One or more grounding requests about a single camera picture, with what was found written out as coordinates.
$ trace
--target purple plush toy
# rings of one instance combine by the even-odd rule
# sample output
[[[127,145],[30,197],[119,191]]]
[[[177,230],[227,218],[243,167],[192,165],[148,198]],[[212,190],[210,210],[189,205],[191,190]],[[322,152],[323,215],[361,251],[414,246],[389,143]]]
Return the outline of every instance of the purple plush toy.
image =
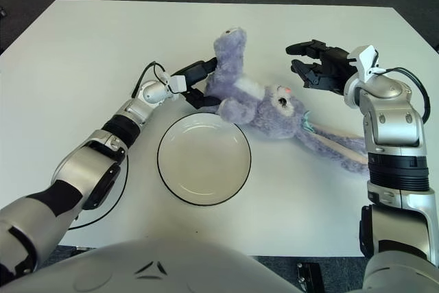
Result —
[[[215,73],[207,78],[205,95],[219,98],[219,106],[204,108],[225,121],[248,124],[275,139],[296,137],[308,148],[340,163],[351,172],[368,172],[364,139],[343,137],[311,125],[303,103],[289,88],[263,87],[243,75],[246,32],[229,29],[214,43]]]

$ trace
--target black connector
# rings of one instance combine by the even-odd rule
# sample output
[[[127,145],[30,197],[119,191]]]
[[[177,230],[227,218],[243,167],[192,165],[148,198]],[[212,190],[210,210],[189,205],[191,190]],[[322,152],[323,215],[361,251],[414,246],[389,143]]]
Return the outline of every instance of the black connector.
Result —
[[[369,153],[370,182],[381,187],[428,191],[427,158]]]

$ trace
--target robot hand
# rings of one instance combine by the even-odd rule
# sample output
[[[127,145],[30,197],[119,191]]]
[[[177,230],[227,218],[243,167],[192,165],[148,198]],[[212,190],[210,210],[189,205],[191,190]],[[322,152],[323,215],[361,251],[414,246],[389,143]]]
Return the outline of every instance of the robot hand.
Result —
[[[429,187],[423,123],[429,116],[425,88],[407,69],[378,67],[378,52],[362,46],[351,53],[313,40],[287,47],[290,55],[309,56],[321,65],[292,60],[292,71],[306,88],[344,96],[351,108],[364,115],[369,158],[368,198],[360,222],[360,248],[371,257],[399,250],[439,264],[439,228],[434,190]],[[384,76],[398,71],[421,90],[423,118],[410,104],[412,90]]]
[[[309,56],[320,59],[321,65],[307,65],[299,60],[292,60],[291,70],[302,78],[305,88],[323,89],[343,95],[344,85],[356,72],[349,65],[348,52],[338,47],[327,47],[325,43],[313,39],[306,43],[287,47],[287,54]]]

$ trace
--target black cable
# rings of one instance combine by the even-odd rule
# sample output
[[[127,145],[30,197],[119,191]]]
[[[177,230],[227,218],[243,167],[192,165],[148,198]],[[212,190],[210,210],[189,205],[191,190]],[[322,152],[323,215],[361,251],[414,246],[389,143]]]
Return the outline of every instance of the black cable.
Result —
[[[134,99],[134,98],[136,97],[137,92],[139,92],[139,88],[140,88],[140,85],[141,85],[141,83],[142,83],[143,76],[145,75],[146,71],[147,71],[150,67],[153,67],[154,75],[156,76],[156,78],[158,79],[158,81],[161,82],[162,84],[166,85],[166,84],[165,84],[165,83],[164,83],[164,82],[163,82],[163,81],[157,76],[157,73],[156,73],[156,66],[157,66],[157,67],[160,67],[160,69],[162,69],[162,71],[165,72],[165,68],[163,68],[163,65],[161,65],[160,63],[157,63],[156,61],[152,61],[151,63],[149,63],[149,65],[147,65],[147,66],[144,68],[142,74],[140,75],[139,79],[137,80],[136,86],[135,86],[134,90],[133,90],[132,93],[131,93],[131,98]]]
[[[145,75],[146,71],[147,71],[150,67],[153,67],[155,64],[156,64],[156,62],[155,62],[155,61],[152,61],[151,63],[149,63],[149,65],[147,65],[147,66],[144,68],[144,70],[143,70],[142,74],[140,75],[139,79],[137,80],[136,86],[135,86],[135,88],[134,88],[134,90],[133,90],[133,92],[132,92],[132,94],[131,94],[131,98],[132,98],[132,99],[134,99],[134,98],[136,97],[137,92],[139,91],[139,88],[140,88],[140,84],[142,83],[143,76]]]
[[[414,73],[412,73],[410,70],[406,68],[397,67],[397,68],[387,69],[385,70],[384,73],[391,71],[402,73],[404,76],[408,77],[416,85],[416,87],[418,88],[424,99],[423,123],[424,124],[427,123],[427,120],[430,117],[431,107],[430,107],[430,98],[428,96],[427,90],[425,89],[423,83],[418,79],[418,77],[414,75]]]
[[[165,82],[162,81],[162,80],[158,77],[157,72],[156,72],[156,66],[157,66],[157,67],[160,67],[160,69],[162,69],[163,72],[165,72],[165,69],[164,69],[161,65],[159,65],[158,63],[156,63],[156,64],[152,67],[152,71],[154,72],[154,75],[156,76],[157,80],[166,86]],[[175,92],[172,90],[172,88],[170,87],[170,85],[168,85],[167,88],[169,89],[169,91],[170,91],[172,94],[178,94],[178,93],[175,93]]]
[[[119,197],[117,198],[116,202],[114,203],[114,205],[111,206],[111,208],[110,208],[105,214],[103,214],[102,216],[98,217],[96,220],[93,220],[93,221],[87,222],[86,224],[81,224],[80,226],[72,226],[71,228],[69,228],[69,229],[67,229],[67,230],[75,230],[75,229],[79,229],[79,228],[84,228],[84,227],[86,227],[86,226],[89,226],[89,225],[91,225],[91,224],[94,224],[94,223],[96,223],[96,222],[102,220],[104,217],[106,217],[108,214],[110,214],[110,212],[116,207],[116,205],[117,205],[117,204],[119,203],[119,201],[121,200],[122,195],[123,195],[123,193],[124,193],[124,191],[125,191],[126,183],[127,183],[127,181],[128,181],[129,164],[130,164],[130,160],[129,160],[129,158],[128,158],[128,155],[126,155],[126,175],[125,175],[125,182],[123,183],[122,191],[121,191]]]

